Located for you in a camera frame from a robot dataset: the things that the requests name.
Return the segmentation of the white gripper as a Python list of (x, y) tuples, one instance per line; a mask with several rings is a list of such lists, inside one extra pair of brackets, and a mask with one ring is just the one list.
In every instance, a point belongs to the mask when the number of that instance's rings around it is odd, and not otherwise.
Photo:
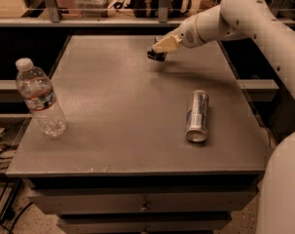
[(182, 44), (186, 48), (196, 48), (205, 44), (199, 34), (198, 15), (190, 16), (172, 30), (168, 36), (157, 38), (152, 50), (156, 53), (173, 52)]

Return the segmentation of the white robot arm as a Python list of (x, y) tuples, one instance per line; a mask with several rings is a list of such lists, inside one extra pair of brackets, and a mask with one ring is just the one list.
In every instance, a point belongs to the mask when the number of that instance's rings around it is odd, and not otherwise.
[[(295, 99), (295, 31), (272, 14), (265, 0), (221, 0), (182, 21), (153, 50), (195, 48), (242, 34), (252, 39)], [(295, 132), (276, 147), (267, 164), (256, 234), (295, 234)]]

